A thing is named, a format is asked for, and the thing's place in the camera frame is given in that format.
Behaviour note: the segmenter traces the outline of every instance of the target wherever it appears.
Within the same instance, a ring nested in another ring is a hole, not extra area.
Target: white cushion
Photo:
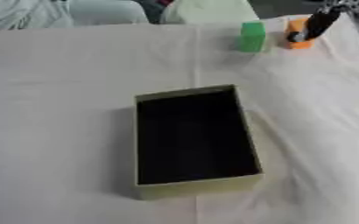
[[[161,23],[237,23],[258,19],[247,0],[175,0],[165,9]]]

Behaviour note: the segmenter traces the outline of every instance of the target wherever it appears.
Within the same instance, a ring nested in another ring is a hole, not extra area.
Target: white fabric
[[[162,24],[242,23],[258,20],[247,0],[175,0],[165,8]]]
[[[240,25],[0,33],[1,224],[359,224],[359,35],[238,52]],[[236,84],[265,178],[253,191],[140,201],[134,96]]]
[[[135,23],[148,19],[131,0],[0,0],[0,31]]]
[[[130,0],[72,0],[69,10],[76,25],[148,23],[141,5]]]

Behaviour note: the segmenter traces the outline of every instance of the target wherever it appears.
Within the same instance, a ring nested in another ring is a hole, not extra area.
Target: orange object
[[[288,35],[290,32],[301,32],[305,27],[306,21],[307,21],[307,17],[289,21],[285,34]],[[296,43],[290,41],[287,42],[288,42],[288,47],[291,49],[307,49],[312,47],[314,39],[304,42],[296,42]]]

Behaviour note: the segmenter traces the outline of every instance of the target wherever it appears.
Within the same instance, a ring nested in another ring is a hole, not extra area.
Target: box
[[[139,95],[136,104],[142,199],[246,190],[262,177],[234,86]]]
[[[306,26],[307,17],[298,18],[288,22],[285,35],[289,36],[292,32],[302,32]],[[307,49],[313,46],[314,39],[310,39],[304,42],[290,42],[288,41],[288,47],[290,49]]]

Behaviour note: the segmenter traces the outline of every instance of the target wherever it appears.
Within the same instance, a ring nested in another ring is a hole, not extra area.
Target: green block
[[[241,30],[240,47],[242,52],[259,53],[263,50],[265,28],[263,23],[244,23]]]

